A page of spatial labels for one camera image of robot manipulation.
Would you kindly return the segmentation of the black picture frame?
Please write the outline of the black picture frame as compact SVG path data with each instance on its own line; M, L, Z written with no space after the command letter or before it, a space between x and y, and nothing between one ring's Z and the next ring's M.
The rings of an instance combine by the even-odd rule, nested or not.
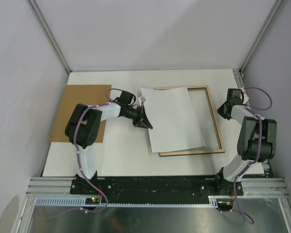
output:
M226 151L225 149L225 145L223 142L223 138L222 138L222 134L220 131L220 126L219 126L219 121L217 119L217 113L215 111L215 106L213 104L212 101L212 97L210 94L210 90L209 87L207 85L204 86L188 86L187 90L199 90L199 89L205 89L206 93L207 93L207 98L210 104L210 108L212 110L212 116L214 119L214 125L216 127L216 134L217 134L217 139L218 139L218 143L220 144L220 149L218 150L201 150L201 151L197 151L197 150L193 150L190 151L190 149L188 150L181 150L181 151L173 151L173 152L160 152L159 156L160 157L172 157L172 156L186 156L186 155L202 155L202 154L218 154L218 153L224 153Z

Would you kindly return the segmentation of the brown cardboard backing board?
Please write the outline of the brown cardboard backing board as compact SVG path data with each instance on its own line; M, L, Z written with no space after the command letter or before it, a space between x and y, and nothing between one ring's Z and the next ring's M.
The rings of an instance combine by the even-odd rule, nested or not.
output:
M105 94L112 86L103 85L67 85L53 123L49 142L69 142L65 128L77 104L99 105L108 101Z

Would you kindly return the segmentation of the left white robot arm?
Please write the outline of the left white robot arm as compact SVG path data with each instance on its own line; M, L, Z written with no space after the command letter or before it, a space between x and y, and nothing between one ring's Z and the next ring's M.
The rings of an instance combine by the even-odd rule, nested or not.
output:
M132 120L136 128L153 128L146 116L145 98L137 98L124 90L120 92L119 97L108 98L108 102L104 104L77 104L65 128L65 135L76 148L78 175L83 178L80 187L87 194L97 190L97 181L92 179L97 169L89 148L97 139L100 123L110 118L125 117Z

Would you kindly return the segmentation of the landscape photo print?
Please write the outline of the landscape photo print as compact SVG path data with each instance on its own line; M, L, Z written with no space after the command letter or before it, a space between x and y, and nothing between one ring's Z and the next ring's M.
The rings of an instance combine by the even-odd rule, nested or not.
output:
M154 153L173 152L206 146L188 89L168 90L141 88Z

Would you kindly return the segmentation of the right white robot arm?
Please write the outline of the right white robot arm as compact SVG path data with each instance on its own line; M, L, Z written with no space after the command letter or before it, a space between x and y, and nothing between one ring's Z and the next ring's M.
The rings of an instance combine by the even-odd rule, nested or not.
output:
M246 90L259 90L269 99L266 108L248 105L249 97ZM240 126L237 141L237 155L216 174L214 190L225 195L235 187L236 183L255 165L273 159L276 150L277 122L256 113L256 110L267 111L273 105L271 96L258 87L248 87L227 91L226 101L218 108L217 113L224 119L235 120Z

